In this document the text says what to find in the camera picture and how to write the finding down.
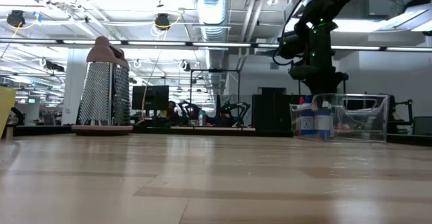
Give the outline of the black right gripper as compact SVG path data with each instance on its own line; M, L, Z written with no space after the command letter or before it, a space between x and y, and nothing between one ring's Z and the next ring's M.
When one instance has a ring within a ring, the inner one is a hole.
M348 80L347 73L337 72L333 66L319 69L310 65L297 65L288 73L294 80L305 84L311 94L336 93L338 85Z

